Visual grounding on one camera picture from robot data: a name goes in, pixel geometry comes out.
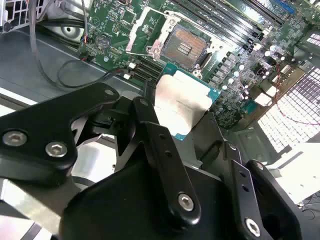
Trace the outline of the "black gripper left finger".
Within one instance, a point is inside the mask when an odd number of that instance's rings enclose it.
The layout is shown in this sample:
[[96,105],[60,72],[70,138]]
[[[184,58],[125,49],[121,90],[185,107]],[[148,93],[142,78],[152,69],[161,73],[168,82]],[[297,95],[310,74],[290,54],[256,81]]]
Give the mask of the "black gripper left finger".
[[127,99],[104,83],[4,115],[0,119],[0,175],[44,186],[64,183],[78,146],[98,134],[117,139],[118,167],[148,165],[152,200],[168,222],[189,228],[201,206],[169,130],[144,97]]

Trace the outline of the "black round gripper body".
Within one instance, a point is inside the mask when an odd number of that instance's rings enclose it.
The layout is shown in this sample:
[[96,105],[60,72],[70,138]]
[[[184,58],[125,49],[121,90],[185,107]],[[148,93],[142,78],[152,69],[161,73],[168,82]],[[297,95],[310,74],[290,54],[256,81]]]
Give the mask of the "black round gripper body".
[[237,240],[227,188],[186,167],[201,206],[197,225],[173,227],[160,202],[149,166],[136,163],[80,192],[61,220],[63,240]]

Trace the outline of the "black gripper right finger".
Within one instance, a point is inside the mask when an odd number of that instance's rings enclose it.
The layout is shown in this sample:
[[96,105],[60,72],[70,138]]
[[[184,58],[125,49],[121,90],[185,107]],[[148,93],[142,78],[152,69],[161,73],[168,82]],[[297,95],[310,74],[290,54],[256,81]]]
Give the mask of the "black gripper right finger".
[[243,163],[240,150],[226,140],[212,112],[197,124],[206,142],[201,169],[221,178],[229,192],[235,240],[302,240],[302,217],[288,194],[257,160]]

